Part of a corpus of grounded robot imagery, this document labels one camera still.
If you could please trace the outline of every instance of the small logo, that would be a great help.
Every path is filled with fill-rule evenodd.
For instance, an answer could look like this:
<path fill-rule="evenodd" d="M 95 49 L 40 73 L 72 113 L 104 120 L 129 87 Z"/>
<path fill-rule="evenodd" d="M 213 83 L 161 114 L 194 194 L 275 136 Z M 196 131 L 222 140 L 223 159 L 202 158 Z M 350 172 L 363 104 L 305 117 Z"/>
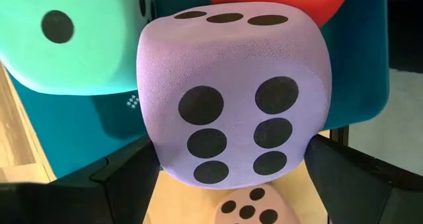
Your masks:
<path fill-rule="evenodd" d="M 139 98 L 135 95 L 132 95 L 130 99 L 126 102 L 126 105 L 134 109 L 139 103 Z"/>

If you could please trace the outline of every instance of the wooden floor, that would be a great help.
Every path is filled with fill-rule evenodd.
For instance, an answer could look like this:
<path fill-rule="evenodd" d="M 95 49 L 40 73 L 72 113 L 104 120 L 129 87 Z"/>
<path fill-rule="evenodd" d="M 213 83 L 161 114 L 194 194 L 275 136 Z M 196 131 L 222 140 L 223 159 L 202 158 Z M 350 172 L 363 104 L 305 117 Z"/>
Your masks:
<path fill-rule="evenodd" d="M 19 97 L 0 65 L 0 182 L 55 179 Z M 285 196 L 302 224 L 327 223 L 327 213 L 303 163 L 272 185 Z M 217 204 L 230 192 L 187 186 L 161 172 L 144 224 L 212 224 Z"/>

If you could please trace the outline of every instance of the purple foam die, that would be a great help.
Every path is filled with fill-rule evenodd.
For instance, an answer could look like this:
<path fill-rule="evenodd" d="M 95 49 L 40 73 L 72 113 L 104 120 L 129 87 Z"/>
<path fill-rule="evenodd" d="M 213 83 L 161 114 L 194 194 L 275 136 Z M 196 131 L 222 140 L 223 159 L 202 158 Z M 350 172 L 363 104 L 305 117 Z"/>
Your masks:
<path fill-rule="evenodd" d="M 204 188 L 254 186 L 293 170 L 330 104 L 319 28 L 279 3 L 210 5 L 154 20 L 139 40 L 137 80 L 161 165 Z"/>

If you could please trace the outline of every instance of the black dot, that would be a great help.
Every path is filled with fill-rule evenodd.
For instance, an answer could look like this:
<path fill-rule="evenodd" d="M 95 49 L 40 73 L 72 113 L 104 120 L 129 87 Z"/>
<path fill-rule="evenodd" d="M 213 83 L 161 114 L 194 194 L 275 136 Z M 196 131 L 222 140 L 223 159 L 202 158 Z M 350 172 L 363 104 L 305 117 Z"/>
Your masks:
<path fill-rule="evenodd" d="M 223 111 L 223 97 L 211 87 L 194 87 L 181 98 L 178 110 L 180 116 L 191 124 L 210 124 Z"/>
<path fill-rule="evenodd" d="M 188 138 L 189 152 L 198 158 L 209 159 L 222 153 L 226 148 L 226 136 L 223 132 L 207 128 L 194 132 Z"/>
<path fill-rule="evenodd" d="M 256 209 L 251 205 L 246 205 L 239 210 L 239 216 L 242 219 L 250 219 L 253 217 L 254 213 L 256 212 Z"/>
<path fill-rule="evenodd" d="M 233 210 L 235 210 L 235 208 L 237 207 L 237 203 L 235 203 L 235 201 L 230 200 L 228 202 L 225 202 L 222 207 L 221 207 L 221 211 L 223 213 L 231 213 L 233 212 Z"/>
<path fill-rule="evenodd" d="M 262 15 L 249 19 L 247 22 L 256 26 L 270 26 L 287 22 L 288 18 L 282 15 Z"/>
<path fill-rule="evenodd" d="M 256 91 L 256 104 L 267 114 L 285 112 L 298 98 L 297 83 L 284 76 L 271 78 L 261 84 Z"/>
<path fill-rule="evenodd" d="M 266 192 L 264 191 L 264 189 L 262 189 L 262 188 L 255 188 L 254 190 L 252 190 L 250 192 L 250 199 L 252 201 L 260 200 L 260 199 L 262 199 L 264 197 L 264 194 L 265 193 Z"/>
<path fill-rule="evenodd" d="M 260 214 L 262 224 L 273 224 L 278 220 L 278 213 L 273 209 L 267 209 Z"/>
<path fill-rule="evenodd" d="M 259 175 L 271 175 L 282 170 L 285 165 L 285 154 L 279 151 L 270 151 L 255 160 L 253 169 Z"/>
<path fill-rule="evenodd" d="M 186 13 L 181 13 L 177 16 L 175 16 L 176 19 L 193 19 L 196 17 L 202 17 L 204 15 L 206 15 L 206 12 L 201 12 L 201 11 L 190 11 L 190 12 L 186 12 Z"/>
<path fill-rule="evenodd" d="M 243 17 L 244 15 L 242 15 L 241 13 L 223 13 L 221 15 L 208 17 L 207 21 L 213 23 L 226 23 L 238 21 Z"/>
<path fill-rule="evenodd" d="M 145 0 L 139 0 L 139 9 L 141 10 L 143 17 L 145 17 L 145 13 L 147 12 L 147 4 Z"/>
<path fill-rule="evenodd" d="M 207 161 L 194 170 L 194 178 L 203 184 L 217 184 L 229 174 L 229 168 L 220 161 Z"/>
<path fill-rule="evenodd" d="M 271 149 L 284 144 L 292 134 L 292 125 L 285 118 L 261 122 L 254 131 L 254 142 L 261 148 Z"/>
<path fill-rule="evenodd" d="M 151 18 L 153 20 L 156 19 L 156 6 L 153 1 L 150 4 L 150 10 L 151 10 Z"/>
<path fill-rule="evenodd" d="M 41 23 L 44 36 L 54 43 L 65 43 L 73 36 L 72 20 L 61 11 L 53 10 L 46 13 Z"/>

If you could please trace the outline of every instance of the wooden surface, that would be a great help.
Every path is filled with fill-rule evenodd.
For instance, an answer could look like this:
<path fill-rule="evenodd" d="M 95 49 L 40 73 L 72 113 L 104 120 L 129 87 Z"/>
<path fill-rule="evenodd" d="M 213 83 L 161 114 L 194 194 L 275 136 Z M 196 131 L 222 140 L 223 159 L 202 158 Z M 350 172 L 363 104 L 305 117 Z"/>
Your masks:
<path fill-rule="evenodd" d="M 1 66 L 0 182 L 54 179 L 19 97 Z M 302 224 L 327 223 L 327 213 L 304 163 L 271 185 L 286 197 Z M 230 192 L 187 186 L 161 172 L 143 224 L 211 224 L 217 204 Z"/>

